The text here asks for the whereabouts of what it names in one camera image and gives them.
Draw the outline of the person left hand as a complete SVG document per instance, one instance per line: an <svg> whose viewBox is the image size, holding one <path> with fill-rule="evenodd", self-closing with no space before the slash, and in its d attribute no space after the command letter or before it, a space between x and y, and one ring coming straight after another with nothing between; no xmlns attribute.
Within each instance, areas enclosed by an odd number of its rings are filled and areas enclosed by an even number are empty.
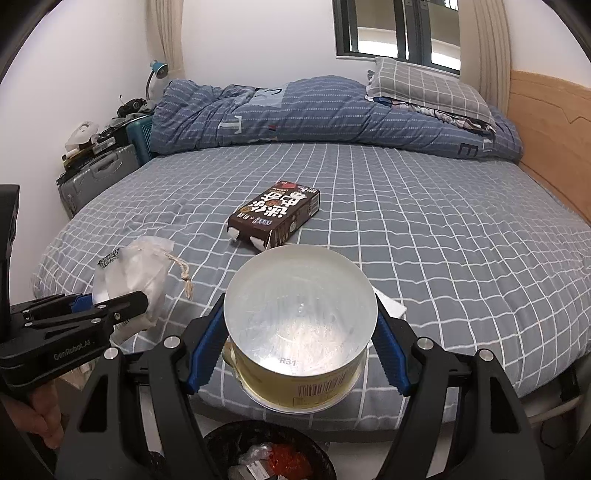
<svg viewBox="0 0 591 480"><path fill-rule="evenodd" d="M29 396L29 404L21 401L12 404L10 416L20 431L39 435L52 450L61 445L64 430L54 382L37 388Z"/></svg>

